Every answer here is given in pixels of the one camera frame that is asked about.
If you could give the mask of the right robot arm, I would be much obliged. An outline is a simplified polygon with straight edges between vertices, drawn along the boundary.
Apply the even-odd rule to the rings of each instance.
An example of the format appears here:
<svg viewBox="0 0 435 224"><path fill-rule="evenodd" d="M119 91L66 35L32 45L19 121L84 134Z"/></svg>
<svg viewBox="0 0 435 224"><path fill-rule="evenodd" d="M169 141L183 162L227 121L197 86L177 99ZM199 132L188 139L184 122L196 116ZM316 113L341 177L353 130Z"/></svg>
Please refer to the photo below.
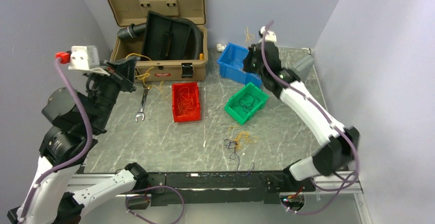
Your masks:
<svg viewBox="0 0 435 224"><path fill-rule="evenodd" d="M282 67L275 43L249 46L243 71L257 74L265 88L302 119L320 146L313 155L284 169L282 179L287 190L296 190L305 179L329 176L356 160L359 131L355 127L347 128L333 118L310 94L300 77L293 70Z"/></svg>

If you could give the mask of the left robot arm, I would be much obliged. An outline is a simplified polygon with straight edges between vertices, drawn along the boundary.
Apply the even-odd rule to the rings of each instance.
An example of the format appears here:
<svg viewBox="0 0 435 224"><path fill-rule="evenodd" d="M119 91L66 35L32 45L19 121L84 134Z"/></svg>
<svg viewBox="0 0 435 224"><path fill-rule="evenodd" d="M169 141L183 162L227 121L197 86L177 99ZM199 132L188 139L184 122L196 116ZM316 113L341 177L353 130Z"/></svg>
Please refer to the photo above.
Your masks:
<svg viewBox="0 0 435 224"><path fill-rule="evenodd" d="M106 124L120 92L134 92L135 57L103 61L101 74L87 73L86 93L67 83L52 93L42 114L52 127L39 149L37 172L23 204L8 211L11 223L79 223L92 209L125 193L141 193L149 186L148 173L137 163L102 183L70 192L67 186L95 137Z"/></svg>

